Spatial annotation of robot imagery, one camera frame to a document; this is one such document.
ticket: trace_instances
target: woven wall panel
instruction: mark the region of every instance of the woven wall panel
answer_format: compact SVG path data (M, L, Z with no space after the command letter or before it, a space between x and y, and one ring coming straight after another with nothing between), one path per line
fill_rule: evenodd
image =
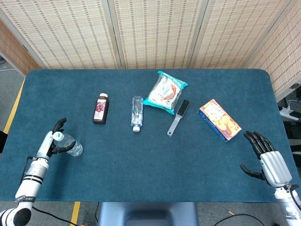
M194 68L241 67L285 0L214 0Z
M200 15L199 0L115 0L126 68L182 68Z
M40 68L32 56L1 20L0 53L24 75L27 75L28 72L32 70Z
M300 0L295 0L247 67L266 70L275 94L301 76Z
M100 0L3 0L0 7L47 68L117 68Z

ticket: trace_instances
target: water bottle cap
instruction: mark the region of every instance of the water bottle cap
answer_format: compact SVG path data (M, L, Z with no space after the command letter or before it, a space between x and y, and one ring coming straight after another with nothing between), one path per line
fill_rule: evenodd
M61 133L61 132L55 132L53 134L53 139L56 140L56 141L61 141L64 139L64 134Z
M106 93L101 93L99 96L108 98L108 94L106 94Z
M134 126L133 127L133 131L134 132L139 132L140 131L140 127L139 126Z

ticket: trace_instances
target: orange box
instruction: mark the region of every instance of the orange box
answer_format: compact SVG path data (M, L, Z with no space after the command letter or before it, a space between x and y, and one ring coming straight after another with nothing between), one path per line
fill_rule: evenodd
M240 126L214 99L200 107L198 114L224 142L232 139L241 130Z

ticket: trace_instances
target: yellow tape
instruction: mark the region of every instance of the yellow tape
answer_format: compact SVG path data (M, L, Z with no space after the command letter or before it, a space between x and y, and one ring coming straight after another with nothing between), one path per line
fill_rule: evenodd
M11 126L11 123L13 122L13 119L14 119L14 116L15 116L15 113L16 113L16 110L17 110L19 101L20 101L20 96L21 96L21 93L22 93L24 81L25 81L25 80L23 80L23 83L22 83L21 88L20 88L20 90L19 90L18 96L17 96L17 98L16 98L16 100L15 100L13 109L11 110L10 115L9 115L9 118L8 118L8 121L7 121L6 125L5 125L5 128L4 128L4 131L3 131L3 132L5 132L6 134L8 134L9 128L10 128L10 126Z
M80 202L74 202L73 212L71 217L71 222L74 224L77 224L77 219L79 218L79 208L80 208Z

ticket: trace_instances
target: white robotic arm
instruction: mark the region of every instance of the white robotic arm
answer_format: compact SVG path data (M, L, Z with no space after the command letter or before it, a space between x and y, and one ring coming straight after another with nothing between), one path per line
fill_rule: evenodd
M46 134L37 156L33 158L25 176L23 175L24 177L15 196L18 206L0 213L0 226L25 226L28 224L32 215L32 205L49 167L49 158L53 154L67 152L75 145L75 141L68 147L56 148L53 144L53 134L57 131L62 132L61 127L66 121L66 118L59 120L54 129Z
M301 225L301 201L295 189L298 185L291 185L292 175L280 152L275 151L271 142L257 132L247 131L244 136L249 140L261 163L262 173L252 172L246 166L241 169L249 176L266 180L276 189L277 199L283 215L289 226Z

